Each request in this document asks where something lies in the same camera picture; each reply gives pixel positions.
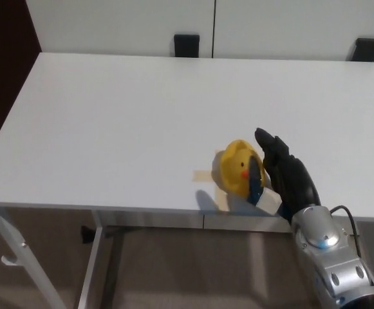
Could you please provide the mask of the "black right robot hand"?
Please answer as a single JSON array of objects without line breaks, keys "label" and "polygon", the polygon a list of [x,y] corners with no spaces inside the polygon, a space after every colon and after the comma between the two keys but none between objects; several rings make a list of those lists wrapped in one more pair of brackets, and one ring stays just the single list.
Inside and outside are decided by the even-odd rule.
[{"label": "black right robot hand", "polygon": [[281,197],[277,213],[286,221],[308,206],[320,206],[321,201],[315,184],[305,165],[290,154],[289,147],[278,137],[264,129],[254,133],[264,152],[263,166],[270,177],[273,190]]}]

